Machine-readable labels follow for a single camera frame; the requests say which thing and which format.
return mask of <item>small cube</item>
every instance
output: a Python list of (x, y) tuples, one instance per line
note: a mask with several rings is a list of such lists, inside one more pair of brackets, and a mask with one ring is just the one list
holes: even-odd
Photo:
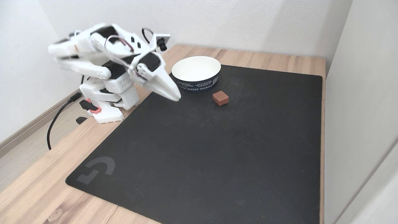
[(223, 91), (218, 91), (213, 94), (213, 100), (219, 106), (229, 103), (229, 97)]

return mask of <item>wire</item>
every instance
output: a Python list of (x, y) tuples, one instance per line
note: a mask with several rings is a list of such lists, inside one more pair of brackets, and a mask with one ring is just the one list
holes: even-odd
[(75, 102), (76, 100), (78, 100), (80, 97), (82, 97), (82, 94), (80, 92), (74, 94), (73, 96), (71, 96), (69, 98), (69, 100), (59, 109), (59, 111), (57, 112), (57, 114), (55, 115), (53, 121), (50, 124), (50, 127), (47, 131), (47, 146), (49, 148), (49, 150), (51, 150), (51, 144), (50, 144), (50, 133), (51, 133), (51, 129), (53, 128), (53, 125), (55, 123), (55, 121), (57, 120), (58, 116), (61, 114), (61, 112), (66, 108), (67, 105), (69, 105), (70, 103)]
[(69, 104), (70, 104), (69, 102), (66, 102), (66, 103), (61, 107), (61, 109), (59, 109), (58, 113), (55, 115), (55, 117), (54, 117), (54, 119), (53, 119), (53, 122), (51, 122), (51, 124), (50, 124), (49, 130), (47, 131), (47, 146), (49, 147), (49, 150), (51, 150), (51, 145), (50, 145), (50, 132), (51, 132), (51, 128), (53, 128), (53, 125), (54, 125), (54, 123), (55, 123), (55, 120), (57, 120), (58, 116), (59, 116), (59, 115), (61, 114), (61, 112), (65, 109), (65, 107), (66, 107), (67, 105), (69, 105)]
[(150, 30), (148, 28), (142, 28), (141, 29), (142, 35), (144, 36), (145, 40), (149, 43), (149, 40), (147, 39), (147, 37), (145, 35), (145, 30), (148, 30), (152, 35), (153, 35), (153, 32), (152, 32), (152, 30)]
[(109, 59), (115, 63), (118, 63), (120, 65), (124, 65), (126, 68), (129, 68), (130, 65), (127, 64), (125, 61), (123, 61), (122, 59), (116, 57), (115, 55), (112, 55), (110, 52), (108, 52), (108, 49), (106, 49), (106, 43), (109, 41), (109, 39), (111, 38), (119, 38), (119, 39), (123, 39), (122, 37), (120, 37), (119, 35), (110, 35), (104, 43), (104, 49), (105, 49), (105, 54), (109, 57)]
[(128, 47), (130, 47), (130, 50), (131, 50), (131, 52), (134, 52), (134, 48), (126, 41), (126, 40), (124, 40), (123, 38), (121, 38), (120, 39), (120, 42), (122, 42), (122, 44), (124, 45), (124, 46), (128, 46)]
[(106, 43), (107, 43), (111, 38), (119, 38), (121, 42), (122, 42), (122, 40), (123, 40), (124, 42), (127, 43), (127, 41), (126, 41), (124, 38), (122, 38), (122, 37), (120, 37), (120, 36), (118, 36), (118, 35), (110, 35), (110, 36), (105, 40), (105, 43), (104, 43), (105, 54), (109, 57), (109, 59), (110, 59), (111, 61), (113, 61), (113, 62), (115, 62), (115, 63), (118, 63), (118, 64), (120, 64), (120, 65), (124, 65), (124, 66), (127, 68), (127, 71), (131, 71), (131, 72), (133, 72), (136, 76), (141, 77), (140, 75), (138, 75), (138, 73), (137, 73), (136, 71), (134, 71), (134, 69), (130, 69), (130, 65), (127, 64), (124, 60), (122, 60), (122, 59), (120, 59), (120, 58), (118, 58), (118, 57), (112, 55), (110, 52), (108, 52), (108, 49), (106, 49)]

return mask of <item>red part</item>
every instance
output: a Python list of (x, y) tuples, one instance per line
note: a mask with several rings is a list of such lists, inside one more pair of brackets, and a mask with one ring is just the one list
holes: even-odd
[(97, 110), (89, 110), (91, 113), (93, 113), (93, 114), (98, 114), (99, 112), (101, 112), (101, 108), (100, 107), (98, 107), (98, 109)]
[[(91, 103), (90, 98), (86, 98), (86, 101), (89, 102), (89, 103)], [(89, 111), (90, 111), (91, 113), (93, 113), (93, 114), (98, 114), (99, 112), (101, 112), (101, 108), (100, 108), (99, 106), (97, 106), (97, 107), (98, 107), (97, 110), (89, 110)]]

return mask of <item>black plug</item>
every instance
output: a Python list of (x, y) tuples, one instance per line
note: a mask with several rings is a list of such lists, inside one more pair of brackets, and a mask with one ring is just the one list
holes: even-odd
[(80, 92), (77, 92), (75, 95), (71, 96), (68, 100), (68, 103), (75, 102), (78, 100), (80, 97), (82, 97), (82, 94)]

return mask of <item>wooden desk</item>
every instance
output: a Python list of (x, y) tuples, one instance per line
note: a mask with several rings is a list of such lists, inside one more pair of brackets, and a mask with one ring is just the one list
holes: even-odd
[[(325, 59), (176, 45), (166, 54), (166, 70), (179, 60), (204, 55), (223, 65), (320, 75), (323, 77), (320, 220), (323, 223)], [(149, 92), (138, 88), (140, 100)], [(135, 109), (125, 111), (128, 115)], [(120, 124), (87, 119), (0, 193), (0, 223), (158, 223), (72, 188), (66, 177)]]

